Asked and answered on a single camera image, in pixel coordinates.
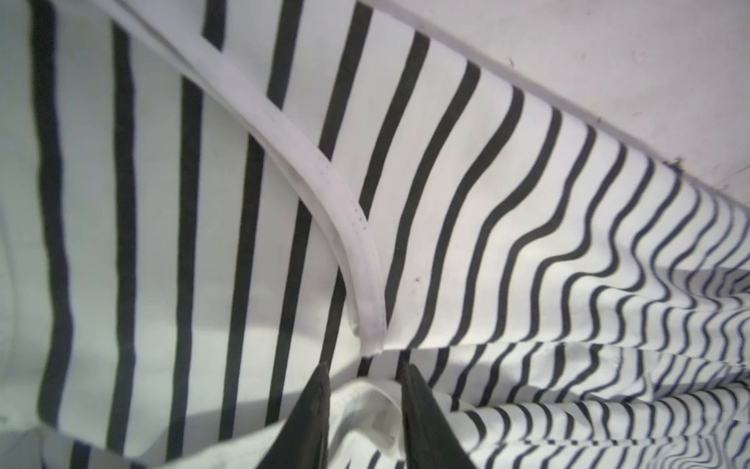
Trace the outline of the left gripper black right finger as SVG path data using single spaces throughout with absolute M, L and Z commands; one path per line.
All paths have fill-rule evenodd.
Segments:
M 400 372 L 407 468 L 475 468 L 415 365 Z

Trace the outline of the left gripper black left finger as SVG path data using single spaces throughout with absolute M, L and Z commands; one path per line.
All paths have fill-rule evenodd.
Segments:
M 321 363 L 258 468 L 328 467 L 330 396 L 328 366 Z

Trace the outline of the black white striped tank top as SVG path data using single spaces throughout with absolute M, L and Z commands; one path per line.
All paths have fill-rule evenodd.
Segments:
M 749 210 L 360 1 L 1 5 L 1 464 L 745 468 Z

